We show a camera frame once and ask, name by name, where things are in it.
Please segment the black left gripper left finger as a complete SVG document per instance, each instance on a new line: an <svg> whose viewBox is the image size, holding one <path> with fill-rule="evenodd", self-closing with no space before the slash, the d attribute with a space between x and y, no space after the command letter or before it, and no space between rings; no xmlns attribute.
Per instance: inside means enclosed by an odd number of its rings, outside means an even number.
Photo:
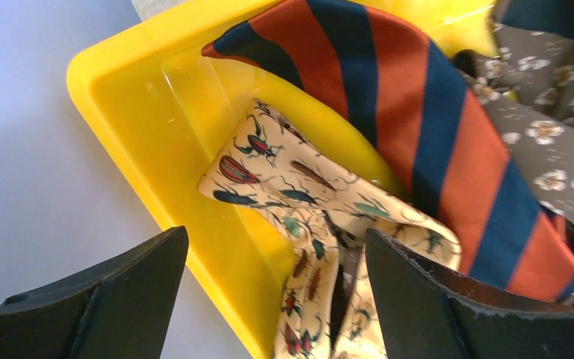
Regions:
<svg viewBox="0 0 574 359"><path fill-rule="evenodd" d="M185 269L172 227L0 304L0 358L159 358Z"/></svg>

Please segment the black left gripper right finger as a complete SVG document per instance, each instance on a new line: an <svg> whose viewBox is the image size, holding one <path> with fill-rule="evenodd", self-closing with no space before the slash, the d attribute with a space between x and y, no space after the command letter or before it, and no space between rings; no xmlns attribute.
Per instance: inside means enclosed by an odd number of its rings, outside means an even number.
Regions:
<svg viewBox="0 0 574 359"><path fill-rule="evenodd" d="M365 262L394 358L574 358L574 307L488 286L377 229Z"/></svg>

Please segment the cream insect print tie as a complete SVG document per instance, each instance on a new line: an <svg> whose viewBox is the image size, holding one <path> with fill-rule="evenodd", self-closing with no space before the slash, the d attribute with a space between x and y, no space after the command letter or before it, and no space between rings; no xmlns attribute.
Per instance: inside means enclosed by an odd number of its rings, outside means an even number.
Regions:
<svg viewBox="0 0 574 359"><path fill-rule="evenodd" d="M275 358L384 358L365 232L376 228L458 270L462 247L440 222L323 156L289 120L252 99L198 184L257 211L290 241Z"/></svg>

